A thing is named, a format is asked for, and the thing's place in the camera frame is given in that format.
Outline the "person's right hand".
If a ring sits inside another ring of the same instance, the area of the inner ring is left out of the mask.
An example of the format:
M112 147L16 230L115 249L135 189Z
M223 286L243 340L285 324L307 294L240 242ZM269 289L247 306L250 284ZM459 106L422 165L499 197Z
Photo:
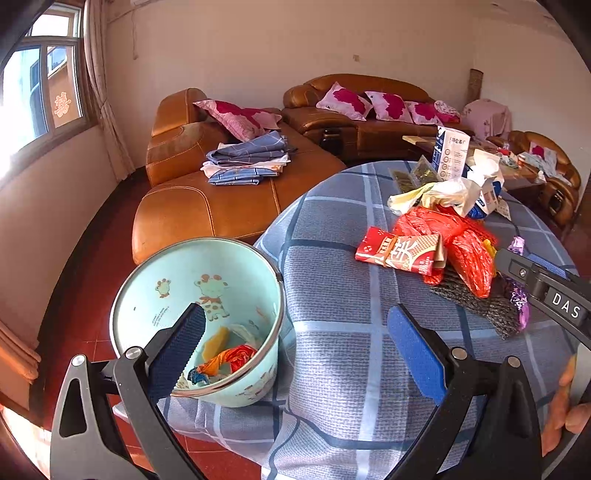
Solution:
M541 434L542 456L554 450L562 430L580 434L590 418L590 404L570 406L570 389L575 376L577 357L573 355L559 379L559 387L550 403L549 417Z

